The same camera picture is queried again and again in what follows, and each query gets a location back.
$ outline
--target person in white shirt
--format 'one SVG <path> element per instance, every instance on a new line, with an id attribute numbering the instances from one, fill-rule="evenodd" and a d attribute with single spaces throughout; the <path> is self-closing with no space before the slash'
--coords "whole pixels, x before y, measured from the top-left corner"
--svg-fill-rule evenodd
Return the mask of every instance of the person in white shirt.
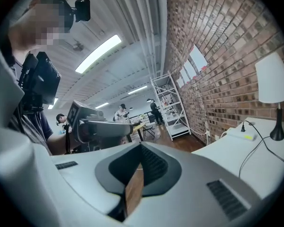
<path id="1" fill-rule="evenodd" d="M 128 112 L 125 110 L 125 104 L 119 106 L 119 110 L 115 113 L 115 121 L 118 123 L 129 123 Z"/>

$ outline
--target black lamp base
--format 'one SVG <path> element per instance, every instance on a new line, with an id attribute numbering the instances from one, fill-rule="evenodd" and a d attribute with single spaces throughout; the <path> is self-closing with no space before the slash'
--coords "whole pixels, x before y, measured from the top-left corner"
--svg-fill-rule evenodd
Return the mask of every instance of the black lamp base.
<path id="1" fill-rule="evenodd" d="M 277 108 L 276 110 L 276 124 L 273 131 L 270 133 L 270 138 L 275 141 L 281 141 L 284 139 L 284 131 L 282 128 L 282 109 Z"/>

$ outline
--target person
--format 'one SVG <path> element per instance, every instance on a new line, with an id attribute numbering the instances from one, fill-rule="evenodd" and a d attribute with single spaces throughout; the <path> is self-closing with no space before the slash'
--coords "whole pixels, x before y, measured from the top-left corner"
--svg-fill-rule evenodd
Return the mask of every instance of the person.
<path id="1" fill-rule="evenodd" d="M 116 111 L 117 112 L 117 111 Z M 114 112 L 114 117 L 113 117 L 113 121 L 115 122 L 115 114 L 116 114 L 116 112 Z"/>
<path id="2" fill-rule="evenodd" d="M 163 123 L 163 118 L 161 113 L 158 110 L 157 105 L 155 104 L 155 100 L 151 100 L 151 113 L 155 116 L 157 124 L 162 124 Z"/>
<path id="3" fill-rule="evenodd" d="M 119 110 L 115 112 L 115 121 L 119 123 L 129 123 L 128 112 L 125 110 L 125 104 L 119 106 Z"/>
<path id="4" fill-rule="evenodd" d="M 67 123 L 66 118 L 67 118 L 67 116 L 62 114 L 62 113 L 57 114 L 57 116 L 56 116 L 56 120 L 57 120 L 56 125 L 58 125 L 60 123 L 65 123 L 65 122 Z"/>
<path id="5" fill-rule="evenodd" d="M 2 26 L 0 50 L 13 72 L 15 72 L 15 65 L 23 64 L 31 50 L 38 49 L 42 45 L 54 44 L 60 35 L 70 30 L 74 19 L 70 16 L 70 9 L 66 0 L 32 0 L 13 26 Z M 43 145 L 50 155 L 60 155 L 66 152 L 66 135 L 53 135 L 43 111 L 22 115 L 21 124 L 30 140 Z M 14 115 L 8 127 L 21 131 Z M 74 149 L 79 144 L 70 134 L 70 148 Z"/>

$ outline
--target white ceiling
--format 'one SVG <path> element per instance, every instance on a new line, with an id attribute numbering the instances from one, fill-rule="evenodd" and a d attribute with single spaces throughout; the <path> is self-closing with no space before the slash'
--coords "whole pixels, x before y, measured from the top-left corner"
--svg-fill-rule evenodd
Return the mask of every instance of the white ceiling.
<path id="1" fill-rule="evenodd" d="M 9 16 L 15 22 L 31 0 L 21 0 Z M 74 6 L 75 0 L 67 0 Z M 166 41 L 166 0 L 90 0 L 91 19 L 74 23 L 59 45 L 42 48 L 62 75 L 54 109 L 70 107 L 76 99 L 93 107 L 122 103 L 128 92 L 150 85 L 163 72 Z M 113 35 L 122 42 L 83 74 L 80 63 Z M 81 43 L 84 49 L 74 51 Z M 143 91 L 131 95 L 139 96 Z"/>

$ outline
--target red brick wall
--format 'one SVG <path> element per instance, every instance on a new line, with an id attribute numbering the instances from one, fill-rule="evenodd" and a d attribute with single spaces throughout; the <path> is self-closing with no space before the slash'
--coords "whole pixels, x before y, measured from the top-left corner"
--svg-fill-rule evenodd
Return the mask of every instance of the red brick wall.
<path id="1" fill-rule="evenodd" d="M 284 36 L 260 0 L 168 0 L 165 71 L 175 81 L 194 44 L 208 65 L 178 88 L 191 128 L 208 122 L 213 142 L 248 116 L 275 118 L 277 105 L 258 101 L 255 63 L 273 51 L 284 61 Z"/>

